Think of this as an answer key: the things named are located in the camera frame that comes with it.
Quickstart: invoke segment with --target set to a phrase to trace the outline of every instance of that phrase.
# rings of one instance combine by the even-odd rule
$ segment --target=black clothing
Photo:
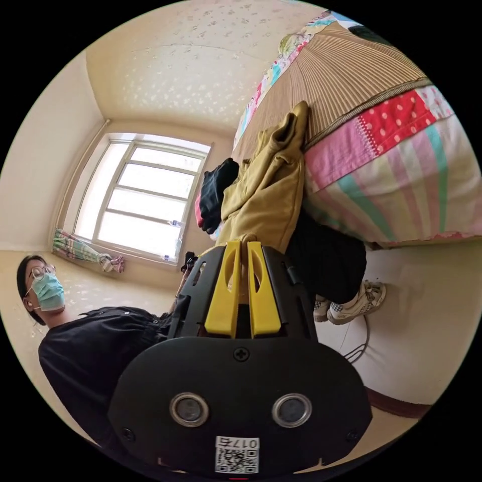
[[[375,32],[363,25],[354,25],[352,27],[349,27],[348,30],[353,35],[356,35],[361,39],[370,40],[371,42],[376,42],[377,44],[388,45],[389,47],[392,46],[390,42],[386,41],[383,37],[380,37],[380,35],[376,34]]]
[[[199,210],[203,219],[202,230],[208,234],[213,234],[221,223],[224,190],[236,180],[238,172],[239,164],[230,157],[213,171],[204,173]]]
[[[303,280],[313,307],[315,295],[338,304],[351,301],[367,267],[362,241],[320,226],[303,209],[286,254]]]
[[[39,346],[42,370],[69,414],[102,452],[146,476],[161,473],[124,449],[107,412],[124,369],[137,355],[166,339],[170,315],[158,317],[125,306],[82,314],[86,316],[47,332]]]

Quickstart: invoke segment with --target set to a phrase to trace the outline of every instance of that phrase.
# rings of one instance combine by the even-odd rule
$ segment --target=screw
[[[250,357],[250,352],[246,348],[236,348],[233,356],[237,362],[245,362]]]
[[[359,434],[356,430],[352,430],[351,432],[348,432],[346,435],[346,441],[347,442],[355,442],[355,440],[358,440]]]
[[[136,439],[136,436],[132,430],[129,430],[128,428],[122,429],[122,437],[124,437],[128,442],[134,442]]]

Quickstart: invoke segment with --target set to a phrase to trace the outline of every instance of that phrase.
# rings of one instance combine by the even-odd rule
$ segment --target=woman
[[[319,226],[304,212],[287,255],[305,283],[313,308],[318,295],[320,319],[346,323],[374,311],[385,298],[383,284],[363,282],[363,243]],[[184,273],[178,294],[189,273]],[[155,477],[158,469],[133,458],[121,445],[107,411],[117,381],[128,364],[167,338],[171,313],[157,316],[140,308],[121,306],[75,316],[65,305],[55,267],[41,256],[22,260],[17,286],[30,316],[49,328],[39,346],[40,365],[67,411],[103,452],[133,470]],[[160,376],[163,368],[156,367]]]

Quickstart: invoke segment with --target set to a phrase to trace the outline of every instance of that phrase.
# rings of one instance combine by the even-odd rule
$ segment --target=black hair
[[[17,268],[17,288],[22,301],[27,295],[27,283],[25,282],[27,264],[32,260],[41,261],[42,263],[47,264],[47,262],[40,255],[25,256],[20,261],[19,267]],[[28,313],[39,325],[45,326],[45,321],[35,312],[35,310],[28,311]]]

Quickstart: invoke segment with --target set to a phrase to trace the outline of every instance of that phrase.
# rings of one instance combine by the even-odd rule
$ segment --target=cable
[[[365,353],[366,349],[368,348],[368,343],[370,341],[370,325],[368,324],[367,317],[363,315],[363,319],[365,320],[365,325],[367,327],[367,338],[365,343],[357,346],[353,350],[349,351],[347,354],[343,355],[352,365],[360,359],[360,357]]]

